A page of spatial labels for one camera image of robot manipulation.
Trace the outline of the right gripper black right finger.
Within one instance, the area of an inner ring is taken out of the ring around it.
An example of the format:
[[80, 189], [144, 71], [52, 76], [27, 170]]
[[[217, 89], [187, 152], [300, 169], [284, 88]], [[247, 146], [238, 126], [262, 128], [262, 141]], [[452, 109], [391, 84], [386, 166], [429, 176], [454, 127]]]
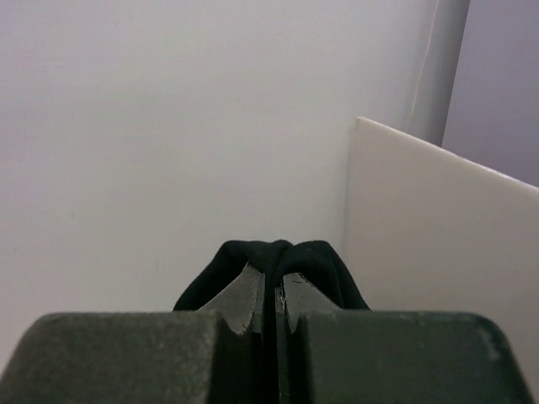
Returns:
[[275, 292], [282, 403], [530, 403], [505, 335], [470, 313], [345, 310], [300, 274]]

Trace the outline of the cream plastic laundry basket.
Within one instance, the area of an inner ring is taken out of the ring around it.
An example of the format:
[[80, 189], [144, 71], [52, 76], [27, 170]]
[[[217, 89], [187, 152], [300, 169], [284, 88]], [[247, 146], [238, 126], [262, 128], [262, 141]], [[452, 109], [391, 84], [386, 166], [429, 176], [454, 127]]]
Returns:
[[496, 322], [538, 382], [538, 190], [367, 118], [351, 144], [344, 255], [369, 306]]

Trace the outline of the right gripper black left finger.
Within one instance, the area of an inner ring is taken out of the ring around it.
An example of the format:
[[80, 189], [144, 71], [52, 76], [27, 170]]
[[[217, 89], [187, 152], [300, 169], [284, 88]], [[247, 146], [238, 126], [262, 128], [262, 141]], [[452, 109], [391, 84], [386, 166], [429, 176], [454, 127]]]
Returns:
[[57, 313], [1, 377], [4, 403], [255, 403], [264, 276], [246, 267], [196, 311]]

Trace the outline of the black t shirt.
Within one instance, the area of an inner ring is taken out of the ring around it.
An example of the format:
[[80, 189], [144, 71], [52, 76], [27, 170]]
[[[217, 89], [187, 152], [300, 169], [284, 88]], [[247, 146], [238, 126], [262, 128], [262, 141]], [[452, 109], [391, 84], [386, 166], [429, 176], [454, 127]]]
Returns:
[[314, 240], [293, 244], [274, 242], [224, 242], [214, 258], [190, 283], [176, 301], [174, 311], [195, 311], [212, 300], [241, 274], [245, 266], [264, 274], [264, 349], [263, 369], [257, 376], [262, 402], [277, 398], [277, 361], [275, 331], [275, 288], [287, 274], [299, 273], [333, 303], [346, 310], [367, 310], [352, 275], [341, 257], [326, 241]]

